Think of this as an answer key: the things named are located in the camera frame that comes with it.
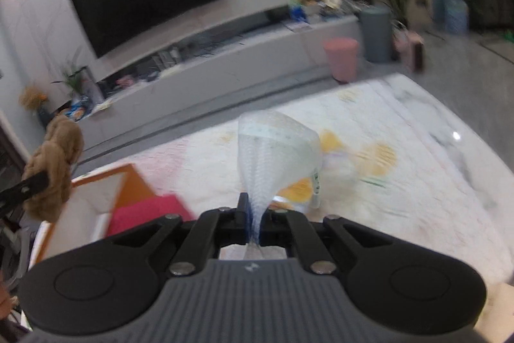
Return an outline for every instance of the gray gripper base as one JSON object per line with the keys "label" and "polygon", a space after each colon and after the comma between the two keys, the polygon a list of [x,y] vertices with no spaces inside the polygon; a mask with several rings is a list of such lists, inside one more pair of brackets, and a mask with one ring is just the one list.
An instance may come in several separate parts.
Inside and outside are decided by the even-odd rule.
{"label": "gray gripper base", "polygon": [[169,280],[135,321],[103,334],[68,337],[40,329],[23,343],[393,343],[484,342],[471,327],[409,336],[364,316],[332,276],[296,259],[210,260],[204,271]]}

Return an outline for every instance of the white tv stand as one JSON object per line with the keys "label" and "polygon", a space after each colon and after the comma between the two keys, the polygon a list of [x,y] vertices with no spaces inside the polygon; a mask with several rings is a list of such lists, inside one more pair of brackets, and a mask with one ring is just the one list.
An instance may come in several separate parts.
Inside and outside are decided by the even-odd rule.
{"label": "white tv stand", "polygon": [[[213,56],[186,61],[153,82],[139,82],[111,97],[109,108],[79,121],[85,141],[81,160],[180,124],[201,114],[199,105],[208,106],[215,98],[252,86],[257,97],[262,95],[259,84],[295,73],[302,73],[304,79],[328,74],[323,42],[335,37],[351,37],[361,43],[357,18],[334,19],[303,32],[281,26],[245,39],[244,45],[235,42]],[[230,97],[232,104],[237,103],[236,97]]]}

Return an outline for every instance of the toys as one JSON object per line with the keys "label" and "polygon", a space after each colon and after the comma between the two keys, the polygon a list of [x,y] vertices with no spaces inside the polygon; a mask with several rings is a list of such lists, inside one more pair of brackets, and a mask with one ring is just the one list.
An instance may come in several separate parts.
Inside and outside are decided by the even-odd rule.
{"label": "toys", "polygon": [[340,15],[342,0],[289,0],[289,11],[294,21],[319,23],[323,16]]}
{"label": "toys", "polygon": [[86,115],[86,109],[79,101],[76,101],[64,111],[64,115],[72,121],[80,121]]}
{"label": "toys", "polygon": [[71,194],[70,165],[79,160],[84,139],[79,126],[65,115],[48,125],[45,142],[25,166],[22,179],[48,173],[48,188],[25,201],[23,208],[35,220],[55,222]]}
{"label": "toys", "polygon": [[37,111],[40,109],[46,101],[48,101],[48,96],[43,94],[37,86],[31,85],[27,86],[23,93],[20,95],[20,105],[27,110]]}
{"label": "toys", "polygon": [[136,83],[136,81],[134,80],[134,78],[130,75],[127,75],[127,76],[124,76],[124,77],[121,77],[119,78],[117,81],[116,81],[116,84],[118,86],[121,86],[123,89],[127,89],[129,88],[130,86],[134,86]]}

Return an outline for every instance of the yellow pattern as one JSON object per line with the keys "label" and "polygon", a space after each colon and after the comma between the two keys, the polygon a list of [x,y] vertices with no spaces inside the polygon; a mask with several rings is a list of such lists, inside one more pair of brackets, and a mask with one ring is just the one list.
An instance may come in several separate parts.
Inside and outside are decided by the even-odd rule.
{"label": "yellow pattern", "polygon": [[272,201],[269,208],[272,210],[293,210],[293,209],[295,209],[290,203],[280,203],[277,201]]}
{"label": "yellow pattern", "polygon": [[357,153],[356,160],[361,176],[386,176],[396,165],[396,153],[391,146],[379,142]]}
{"label": "yellow pattern", "polygon": [[282,196],[282,198],[286,198],[294,203],[303,203],[310,200],[310,197],[312,197],[313,193],[314,191],[312,182],[309,178],[304,178],[295,184],[282,189],[282,191],[280,191],[277,195]]}
{"label": "yellow pattern", "polygon": [[332,153],[336,150],[344,150],[346,146],[343,144],[339,137],[337,137],[332,131],[324,130],[320,135],[321,150],[323,154]]}
{"label": "yellow pattern", "polygon": [[345,102],[355,102],[357,99],[357,96],[359,94],[358,89],[343,89],[341,90],[337,96],[341,101]]}
{"label": "yellow pattern", "polygon": [[228,132],[219,138],[219,142],[222,144],[228,144],[235,138],[234,132]]}

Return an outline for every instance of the gray trash bin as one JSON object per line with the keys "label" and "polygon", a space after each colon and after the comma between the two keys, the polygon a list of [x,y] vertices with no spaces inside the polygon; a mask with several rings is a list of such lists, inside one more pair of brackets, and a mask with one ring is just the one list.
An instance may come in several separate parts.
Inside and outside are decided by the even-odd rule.
{"label": "gray trash bin", "polygon": [[371,6],[362,10],[360,22],[366,60],[390,62],[393,54],[392,13],[387,6]]}

